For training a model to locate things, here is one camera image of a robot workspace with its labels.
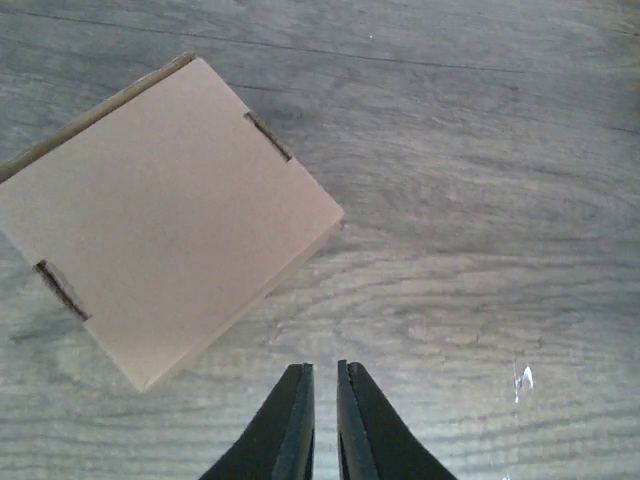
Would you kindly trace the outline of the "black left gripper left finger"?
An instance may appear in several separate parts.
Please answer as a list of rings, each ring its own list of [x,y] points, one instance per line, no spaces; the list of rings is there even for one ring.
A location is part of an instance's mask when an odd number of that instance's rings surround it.
[[[203,475],[210,480],[313,477],[313,366],[291,364],[237,441]]]

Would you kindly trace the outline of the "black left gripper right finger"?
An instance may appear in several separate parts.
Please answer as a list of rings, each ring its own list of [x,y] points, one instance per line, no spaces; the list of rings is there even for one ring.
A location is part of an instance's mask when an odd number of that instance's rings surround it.
[[[456,479],[410,432],[360,362],[337,364],[337,434],[342,479]]]

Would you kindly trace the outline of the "brown cardboard box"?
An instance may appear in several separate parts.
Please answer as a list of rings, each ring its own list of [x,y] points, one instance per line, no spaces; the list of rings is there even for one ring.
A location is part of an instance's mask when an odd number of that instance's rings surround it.
[[[142,392],[312,257],[343,215],[192,53],[1,167],[2,230]]]

